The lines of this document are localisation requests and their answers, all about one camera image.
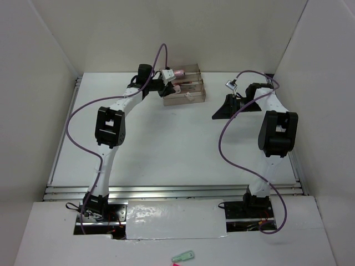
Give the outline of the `green clear object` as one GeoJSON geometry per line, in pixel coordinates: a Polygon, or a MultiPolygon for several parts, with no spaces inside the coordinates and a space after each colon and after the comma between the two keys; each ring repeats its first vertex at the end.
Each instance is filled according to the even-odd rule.
{"type": "Polygon", "coordinates": [[[191,260],[195,258],[195,253],[192,250],[189,250],[187,252],[183,252],[179,255],[173,256],[171,261],[173,263],[178,263],[178,262],[184,262],[187,260],[191,260]]]}

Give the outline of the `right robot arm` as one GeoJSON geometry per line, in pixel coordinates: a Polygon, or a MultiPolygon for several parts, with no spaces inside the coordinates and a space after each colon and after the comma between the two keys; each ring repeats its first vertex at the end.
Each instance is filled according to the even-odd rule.
{"type": "Polygon", "coordinates": [[[227,163],[257,177],[243,196],[242,211],[248,217],[255,217],[270,206],[272,178],[280,162],[295,146],[298,114],[281,104],[271,84],[252,83],[245,90],[244,97],[228,94],[222,107],[212,116],[213,120],[227,119],[230,124],[237,114],[259,111],[264,112],[257,138],[262,157],[259,171],[237,165],[222,156],[227,163]]]}

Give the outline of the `aluminium frame rail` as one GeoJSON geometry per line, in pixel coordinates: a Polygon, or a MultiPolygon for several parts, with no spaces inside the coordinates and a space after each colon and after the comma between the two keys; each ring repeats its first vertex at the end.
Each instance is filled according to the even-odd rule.
{"type": "MultiPolygon", "coordinates": [[[[135,73],[84,73],[74,89],[70,111],[97,98],[121,95],[135,73]]],[[[212,120],[229,92],[225,87],[237,73],[202,73],[206,100],[163,106],[150,93],[126,118],[126,138],[115,156],[110,200],[242,196],[256,177],[225,162],[218,151],[226,120],[212,120]]],[[[93,104],[70,122],[78,143],[97,152],[94,128],[97,110],[115,100],[93,104]]],[[[261,154],[257,136],[262,112],[243,113],[228,126],[222,151],[232,162],[258,170],[261,154]]],[[[44,201],[81,201],[95,175],[98,159],[76,148],[67,137],[49,176],[44,201]]],[[[283,195],[302,195],[298,165],[293,156],[280,163],[271,182],[283,195]]]]}

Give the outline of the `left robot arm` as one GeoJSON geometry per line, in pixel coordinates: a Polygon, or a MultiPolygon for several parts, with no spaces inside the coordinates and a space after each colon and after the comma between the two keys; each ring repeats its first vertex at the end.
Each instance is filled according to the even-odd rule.
{"type": "Polygon", "coordinates": [[[82,207],[84,213],[89,212],[97,221],[109,217],[109,179],[115,154],[125,140],[125,118],[151,91],[158,92],[160,97],[175,93],[172,84],[175,74],[171,68],[160,70],[156,79],[152,71],[151,65],[140,64],[138,74],[132,78],[123,96],[109,107],[102,106],[98,110],[94,136],[101,159],[98,176],[89,186],[82,207]]]}

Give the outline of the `white front cover board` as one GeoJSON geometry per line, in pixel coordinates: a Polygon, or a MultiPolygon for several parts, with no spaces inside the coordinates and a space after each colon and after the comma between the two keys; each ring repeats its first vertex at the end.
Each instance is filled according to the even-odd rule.
{"type": "Polygon", "coordinates": [[[215,239],[227,236],[220,199],[129,201],[129,240],[215,239]]]}

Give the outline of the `pink eraser with sharpener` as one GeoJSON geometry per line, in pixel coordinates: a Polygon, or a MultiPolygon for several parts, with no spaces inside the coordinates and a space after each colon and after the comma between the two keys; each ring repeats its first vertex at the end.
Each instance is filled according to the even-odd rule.
{"type": "Polygon", "coordinates": [[[173,86],[173,89],[174,89],[174,94],[179,94],[179,93],[181,93],[181,87],[180,87],[180,85],[174,85],[173,86]]]}

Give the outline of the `tiered clear acrylic organizer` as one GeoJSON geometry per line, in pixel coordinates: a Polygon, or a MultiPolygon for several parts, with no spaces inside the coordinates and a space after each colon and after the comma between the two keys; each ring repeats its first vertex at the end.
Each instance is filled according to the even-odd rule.
{"type": "Polygon", "coordinates": [[[206,91],[204,87],[204,81],[201,76],[201,71],[198,64],[190,65],[180,65],[180,66],[171,66],[173,71],[182,69],[185,71],[185,76],[183,78],[175,78],[172,81],[173,86],[177,85],[183,81],[193,81],[192,84],[180,85],[181,93],[171,94],[169,96],[163,97],[164,106],[173,106],[173,105],[184,105],[184,104],[194,104],[194,103],[203,103],[206,99],[206,91]],[[194,101],[189,101],[185,96],[186,93],[190,93],[194,97],[194,101]]]}

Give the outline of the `pink crayon tube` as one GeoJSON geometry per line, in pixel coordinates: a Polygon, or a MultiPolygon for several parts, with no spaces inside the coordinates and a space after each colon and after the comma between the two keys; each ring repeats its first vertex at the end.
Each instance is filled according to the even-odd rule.
{"type": "Polygon", "coordinates": [[[185,76],[185,71],[182,69],[174,70],[174,75],[177,79],[183,78],[185,76]]]}

